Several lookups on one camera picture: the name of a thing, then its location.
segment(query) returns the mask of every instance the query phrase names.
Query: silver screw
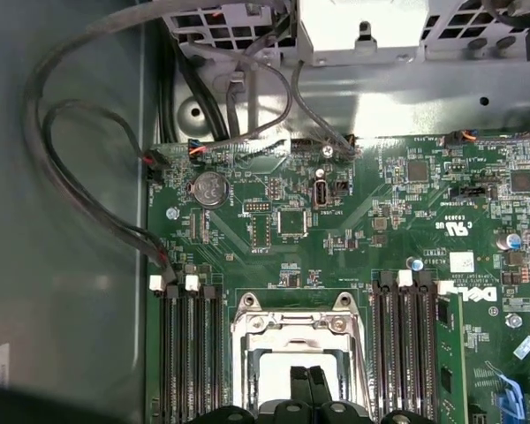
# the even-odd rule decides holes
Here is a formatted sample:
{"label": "silver screw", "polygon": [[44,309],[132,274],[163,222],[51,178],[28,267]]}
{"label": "silver screw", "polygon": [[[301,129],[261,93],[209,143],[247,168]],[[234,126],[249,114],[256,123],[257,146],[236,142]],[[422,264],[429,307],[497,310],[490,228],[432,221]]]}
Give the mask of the silver screw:
{"label": "silver screw", "polygon": [[522,327],[522,317],[520,315],[516,314],[508,314],[506,315],[506,319],[504,320],[506,323],[506,326],[510,329],[519,329]]}
{"label": "silver screw", "polygon": [[165,212],[165,215],[167,216],[167,219],[170,219],[171,221],[175,221],[178,219],[180,212],[178,211],[177,208],[168,208],[167,212]]}
{"label": "silver screw", "polygon": [[260,329],[263,327],[263,319],[259,316],[254,316],[251,319],[250,324],[254,329]]}
{"label": "silver screw", "polygon": [[342,404],[332,404],[330,409],[335,413],[342,413],[343,411],[345,411],[345,406],[343,406]]}
{"label": "silver screw", "polygon": [[334,321],[332,321],[332,328],[334,331],[344,331],[345,327],[347,327],[347,324],[345,323],[344,319],[340,318],[339,316],[334,318]]}
{"label": "silver screw", "polygon": [[332,146],[324,146],[322,148],[322,156],[326,159],[330,159],[334,155],[334,148]]}
{"label": "silver screw", "polygon": [[408,417],[405,417],[404,415],[395,415],[392,417],[392,420],[395,421],[397,424],[408,424],[410,420]]}

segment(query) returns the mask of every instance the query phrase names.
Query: ram slot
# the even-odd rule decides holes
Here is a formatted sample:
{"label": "ram slot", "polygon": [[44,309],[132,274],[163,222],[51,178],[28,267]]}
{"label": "ram slot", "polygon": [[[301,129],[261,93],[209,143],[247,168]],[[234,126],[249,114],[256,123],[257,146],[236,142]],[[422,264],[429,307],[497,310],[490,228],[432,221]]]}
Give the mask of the ram slot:
{"label": "ram slot", "polygon": [[222,292],[220,287],[216,287],[216,298],[212,299],[212,334],[214,343],[210,346],[213,349],[211,355],[212,367],[212,383],[210,389],[212,390],[212,409],[219,408],[223,403],[223,305]]}
{"label": "ram slot", "polygon": [[375,367],[375,421],[389,411],[387,405],[387,373],[384,351],[384,298],[377,282],[373,283],[373,360]]}
{"label": "ram slot", "polygon": [[422,283],[417,296],[419,310],[420,334],[420,386],[422,405],[420,414],[429,420],[437,416],[436,394],[436,338],[435,338],[435,308],[436,287],[429,281]]}
{"label": "ram slot", "polygon": [[403,409],[420,411],[420,317],[414,288],[403,288],[399,295],[400,362],[403,383]]}
{"label": "ram slot", "polygon": [[166,352],[166,364],[169,369],[166,382],[168,388],[167,398],[169,399],[169,409],[165,416],[165,422],[178,424],[180,422],[178,393],[180,393],[179,384],[181,376],[181,368],[179,365],[181,344],[180,331],[178,329],[179,300],[165,299],[164,302],[167,304],[167,317],[165,320],[166,325],[164,332],[167,334],[168,348]]}
{"label": "ram slot", "polygon": [[193,408],[195,416],[203,415],[206,410],[206,370],[204,362],[207,344],[204,329],[205,303],[202,297],[193,299]]}
{"label": "ram slot", "polygon": [[186,329],[185,329],[185,351],[186,351],[186,373],[185,373],[185,387],[186,387],[186,418],[188,420],[194,420],[196,414],[194,411],[194,369],[196,368],[196,352],[197,344],[200,340],[194,338],[194,315],[195,315],[195,299],[186,298]]}
{"label": "ram slot", "polygon": [[390,411],[395,409],[403,409],[403,377],[401,373],[400,360],[400,315],[399,315],[399,301],[398,288],[395,284],[390,287],[390,292],[385,297],[385,352],[387,355],[387,373],[388,392],[390,402]]}

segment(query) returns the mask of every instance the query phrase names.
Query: cable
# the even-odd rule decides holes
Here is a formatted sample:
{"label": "cable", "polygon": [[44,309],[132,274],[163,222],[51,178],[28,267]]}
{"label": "cable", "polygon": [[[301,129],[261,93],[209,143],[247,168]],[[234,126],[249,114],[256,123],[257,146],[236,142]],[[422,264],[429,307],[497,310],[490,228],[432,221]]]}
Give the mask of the cable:
{"label": "cable", "polygon": [[160,32],[162,48],[162,63],[160,67],[161,75],[159,77],[160,128],[165,143],[177,143],[178,137],[175,132],[175,125],[171,120],[173,113],[173,98],[175,95],[175,73],[177,70],[175,64],[175,50],[170,45],[169,31],[167,31],[164,22],[161,23]]}
{"label": "cable", "polygon": [[499,13],[493,4],[493,0],[481,0],[483,9],[499,22],[518,29],[530,28],[530,13],[522,16],[505,16]]}
{"label": "cable", "polygon": [[268,122],[267,124],[258,126],[254,130],[247,132],[245,134],[239,135],[238,137],[233,137],[229,140],[224,140],[224,141],[214,141],[211,143],[204,143],[205,150],[221,148],[223,146],[228,146],[230,144],[238,144],[238,143],[243,143],[250,139],[256,139],[257,137],[259,137],[259,134],[263,133],[264,131],[268,130],[269,128],[275,125],[282,123],[289,116],[289,113],[291,112],[291,107],[292,107],[291,84],[289,84],[289,81],[287,81],[284,75],[281,72],[279,72],[277,69],[269,66],[268,64],[264,64],[263,62],[255,59],[254,57],[246,56],[243,53],[237,53],[232,50],[218,49],[216,47],[208,46],[207,44],[199,44],[192,40],[189,40],[189,45],[191,45],[192,47],[196,49],[207,51],[209,53],[218,53],[221,55],[226,55],[226,56],[233,58],[234,60],[238,60],[240,62],[244,62],[249,65],[255,64],[259,66],[260,68],[264,69],[265,71],[271,72],[275,76],[277,76],[279,80],[281,81],[281,83],[283,84],[284,90],[286,92],[286,104],[284,106],[284,110],[281,113],[281,115],[279,115],[272,121]]}
{"label": "cable", "polygon": [[[244,0],[228,1],[230,4],[246,3]],[[282,0],[251,0],[251,3],[270,6],[279,12],[284,11],[284,3]],[[109,216],[100,214],[98,209],[95,208],[94,203],[90,199],[80,199],[74,187],[60,174],[58,167],[51,161],[47,141],[42,132],[39,117],[39,103],[42,98],[45,83],[50,74],[62,62],[64,57],[80,47],[106,34],[114,34],[152,19],[161,18],[170,13],[189,10],[193,7],[216,7],[222,4],[223,0],[196,0],[194,2],[193,0],[160,0],[157,2],[136,4],[122,11],[112,13],[89,25],[83,34],[62,42],[50,50],[31,71],[24,87],[21,112],[22,125],[27,148],[34,160],[42,167],[51,183],[63,196],[71,201],[76,209],[104,226],[126,244],[140,250],[151,261],[157,263],[163,269],[163,279],[166,282],[170,282],[174,278],[174,272],[172,272],[172,268],[170,267],[167,254],[154,252],[156,249],[147,248],[147,242],[140,236],[131,234],[129,230],[118,226]]]}
{"label": "cable", "polygon": [[174,38],[171,38],[170,44],[177,59],[178,71],[193,93],[194,100],[201,107],[202,114],[206,118],[212,137],[216,141],[228,140],[230,138],[228,127],[223,120],[222,112],[212,92],[206,87],[206,84],[204,84],[201,76],[194,69],[191,61],[178,46],[178,42]]}
{"label": "cable", "polygon": [[57,189],[77,206],[81,211],[94,218],[97,222],[105,225],[112,233],[121,238],[126,243],[134,246],[143,254],[152,258],[155,263],[166,268],[168,266],[168,259],[166,254],[162,257],[164,250],[160,250],[156,246],[161,246],[161,242],[155,236],[149,236],[149,241],[140,238],[132,231],[139,232],[145,235],[147,232],[134,227],[128,223],[123,222],[120,218],[109,212],[104,206],[96,201],[93,196],[77,181],[74,175],[64,166],[61,159],[53,148],[51,139],[51,129],[55,118],[64,110],[68,109],[82,109],[92,111],[95,114],[105,117],[113,122],[116,122],[125,130],[128,139],[132,146],[137,146],[137,141],[131,127],[118,114],[106,110],[105,108],[95,105],[90,102],[81,100],[67,100],[57,103],[51,108],[43,119],[43,140],[45,151],[48,154],[48,164],[50,165],[51,181],[55,184]]}
{"label": "cable", "polygon": [[69,169],[64,165],[63,161],[57,154],[57,151],[55,150],[53,146],[53,140],[52,140],[52,127],[55,122],[55,119],[63,112],[70,110],[70,109],[80,109],[89,111],[92,113],[95,113],[97,115],[100,115],[101,117],[105,117],[108,120],[111,120],[115,122],[116,124],[120,125],[127,135],[128,140],[130,141],[130,144],[134,147],[134,150],[137,153],[137,149],[139,148],[139,143],[137,142],[135,135],[133,134],[132,128],[129,126],[129,124],[120,117],[117,113],[112,112],[111,110],[107,110],[102,106],[96,105],[91,102],[86,102],[83,100],[65,100],[62,102],[55,103],[51,109],[48,110],[47,114],[45,115],[45,118],[43,119],[43,135],[46,143],[46,148],[48,150],[49,155],[51,156],[51,161],[57,166],[60,173],[63,175],[63,178],[65,181],[72,186],[72,188],[80,192],[82,196],[88,198],[91,202],[95,204],[95,206],[98,209],[101,209],[103,213],[108,214],[111,216],[112,220],[118,223],[119,225],[137,232],[147,239],[149,239],[153,245],[157,248],[158,251],[162,251],[164,249],[163,243],[161,243],[161,240],[153,233],[144,230],[140,227],[134,226],[130,223],[127,223],[126,221],[122,220],[118,216],[112,214],[109,210],[107,210],[99,201],[97,201],[93,195],[76,179],[76,177],[69,171]]}
{"label": "cable", "polygon": [[[282,34],[289,28],[290,24],[291,19],[290,16],[287,15],[276,24],[275,28],[252,42],[247,49],[244,50],[244,55],[251,57],[255,56],[261,50],[266,49],[270,45],[281,40]],[[234,72],[243,72],[244,68],[245,66],[238,62]],[[236,111],[236,97],[239,92],[239,84],[230,80],[228,84],[228,90],[226,92],[226,117],[228,118],[228,126],[230,127],[231,137],[239,136],[238,112]]]}
{"label": "cable", "polygon": [[291,87],[292,87],[292,95],[294,96],[294,100],[296,103],[300,106],[302,110],[313,120],[316,124],[318,124],[329,137],[336,141],[338,144],[344,148],[344,150],[349,153],[350,155],[355,155],[355,150],[353,146],[350,145],[350,143],[345,139],[345,137],[337,132],[330,124],[326,122],[324,118],[322,118],[320,115],[318,115],[316,112],[314,112],[308,105],[305,103],[304,98],[302,97],[302,94],[299,90],[299,79],[300,79],[300,72],[302,71],[302,67],[304,66],[304,62],[299,60],[296,67],[294,68],[294,71],[292,73],[291,78]]}

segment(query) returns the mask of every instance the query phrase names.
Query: dimm slot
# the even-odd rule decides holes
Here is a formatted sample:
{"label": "dimm slot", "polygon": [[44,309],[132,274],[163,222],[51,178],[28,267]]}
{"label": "dimm slot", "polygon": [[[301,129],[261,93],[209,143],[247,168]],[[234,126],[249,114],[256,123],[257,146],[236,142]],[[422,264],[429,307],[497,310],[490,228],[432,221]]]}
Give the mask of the dimm slot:
{"label": "dimm slot", "polygon": [[433,283],[420,287],[417,298],[420,317],[420,385],[422,406],[420,414],[435,420],[437,412],[436,394],[436,338],[435,338],[435,298],[436,287]]}
{"label": "dimm slot", "polygon": [[379,421],[386,414],[387,406],[387,374],[383,347],[384,314],[383,295],[378,282],[373,282],[373,359],[375,365],[375,420]]}
{"label": "dimm slot", "polygon": [[393,394],[393,402],[390,403],[390,411],[395,409],[403,409],[404,391],[403,391],[403,378],[401,374],[401,360],[400,360],[400,315],[398,311],[398,288],[395,284],[390,287],[390,292],[386,296],[385,306],[387,307],[386,315],[388,318],[388,331],[389,336],[385,338],[386,344],[389,349],[385,349],[386,352],[390,353],[390,364],[388,366],[390,379],[389,379],[389,393]]}

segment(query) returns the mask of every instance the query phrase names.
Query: cable connector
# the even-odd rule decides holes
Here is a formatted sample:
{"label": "cable connector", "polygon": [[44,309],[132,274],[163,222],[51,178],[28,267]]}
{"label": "cable connector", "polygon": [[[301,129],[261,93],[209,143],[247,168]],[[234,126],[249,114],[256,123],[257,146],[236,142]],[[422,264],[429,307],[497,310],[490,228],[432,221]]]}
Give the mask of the cable connector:
{"label": "cable connector", "polygon": [[177,282],[177,273],[170,265],[163,270],[161,275],[149,276],[149,290],[159,294],[167,290],[167,286]]}

